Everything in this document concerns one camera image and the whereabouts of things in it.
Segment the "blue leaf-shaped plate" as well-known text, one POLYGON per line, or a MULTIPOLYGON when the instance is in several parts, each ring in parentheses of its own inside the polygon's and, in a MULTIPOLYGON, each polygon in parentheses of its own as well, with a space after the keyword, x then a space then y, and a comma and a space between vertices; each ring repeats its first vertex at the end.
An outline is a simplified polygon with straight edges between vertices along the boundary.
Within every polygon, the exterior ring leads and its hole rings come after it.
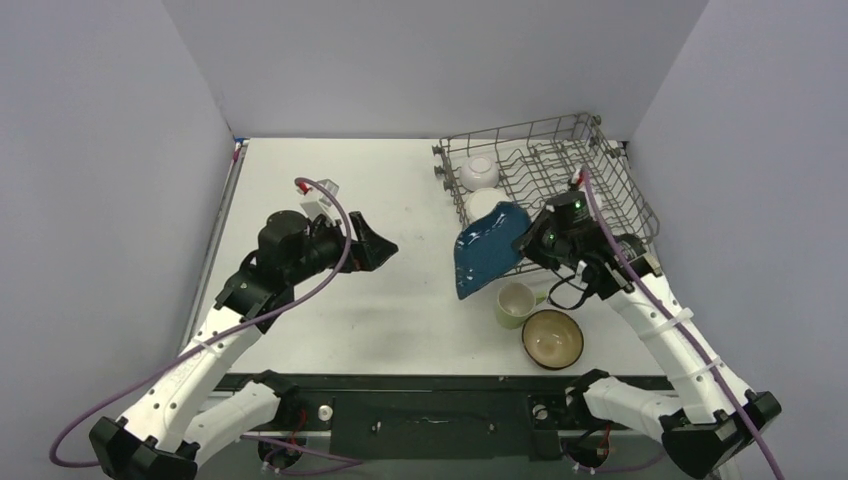
POLYGON ((513 202, 498 202, 459 233, 453 246, 454 285, 459 300, 481 290, 520 263, 513 243, 531 226, 528 213, 513 202))

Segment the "green mug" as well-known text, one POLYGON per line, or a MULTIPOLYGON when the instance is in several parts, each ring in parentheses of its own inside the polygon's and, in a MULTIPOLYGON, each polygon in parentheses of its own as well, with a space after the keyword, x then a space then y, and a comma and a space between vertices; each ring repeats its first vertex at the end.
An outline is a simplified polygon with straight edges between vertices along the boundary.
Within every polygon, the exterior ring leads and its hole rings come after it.
POLYGON ((547 298, 546 292, 536 292, 524 283, 506 284, 497 293, 496 322, 505 329, 517 329, 547 298))

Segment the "white scalloped black-rimmed dish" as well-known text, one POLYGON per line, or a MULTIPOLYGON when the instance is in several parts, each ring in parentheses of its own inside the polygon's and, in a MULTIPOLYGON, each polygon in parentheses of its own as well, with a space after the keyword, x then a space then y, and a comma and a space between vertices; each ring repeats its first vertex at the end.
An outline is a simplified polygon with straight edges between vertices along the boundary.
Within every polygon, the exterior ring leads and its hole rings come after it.
POLYGON ((487 216, 501 202, 511 202, 511 199, 497 188, 481 188, 473 191, 465 202, 468 222, 473 223, 487 216))

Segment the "plain white bowl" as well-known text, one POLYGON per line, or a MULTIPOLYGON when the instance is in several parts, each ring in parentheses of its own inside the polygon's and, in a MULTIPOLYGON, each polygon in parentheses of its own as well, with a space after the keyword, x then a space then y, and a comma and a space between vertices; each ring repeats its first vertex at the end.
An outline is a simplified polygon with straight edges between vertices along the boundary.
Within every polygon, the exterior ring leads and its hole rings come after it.
POLYGON ((487 156, 466 159, 459 171, 459 181, 469 191, 494 188, 500 179, 497 163, 487 156))

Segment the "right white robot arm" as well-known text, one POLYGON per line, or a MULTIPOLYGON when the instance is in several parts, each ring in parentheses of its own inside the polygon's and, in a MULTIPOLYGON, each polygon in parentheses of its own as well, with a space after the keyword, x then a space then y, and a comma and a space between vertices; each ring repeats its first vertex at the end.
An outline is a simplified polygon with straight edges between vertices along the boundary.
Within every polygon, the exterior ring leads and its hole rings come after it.
POLYGON ((704 479, 755 443, 775 461, 762 438, 782 407, 757 392, 709 346, 681 306, 659 263, 642 241, 615 236, 580 190, 545 201, 515 248, 546 269, 573 270, 589 293, 637 334, 670 383, 668 397, 598 369, 567 388, 566 418, 587 430, 615 423, 660 443, 685 474, 704 479))

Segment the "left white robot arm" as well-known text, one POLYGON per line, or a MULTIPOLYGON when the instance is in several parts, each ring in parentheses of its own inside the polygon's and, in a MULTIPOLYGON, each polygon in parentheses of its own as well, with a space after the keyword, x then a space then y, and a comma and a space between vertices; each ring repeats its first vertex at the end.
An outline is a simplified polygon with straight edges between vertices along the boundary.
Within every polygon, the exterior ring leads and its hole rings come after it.
POLYGON ((118 419, 103 417, 89 433, 102 471, 112 479, 193 479, 200 466, 257 426, 291 427, 295 387, 281 375, 254 376, 233 397, 201 409, 233 363, 296 305, 300 283, 333 273, 374 271, 398 246, 375 233, 361 213, 346 221, 314 220, 283 210, 258 234, 258 247, 225 283, 206 320, 180 356, 118 419))

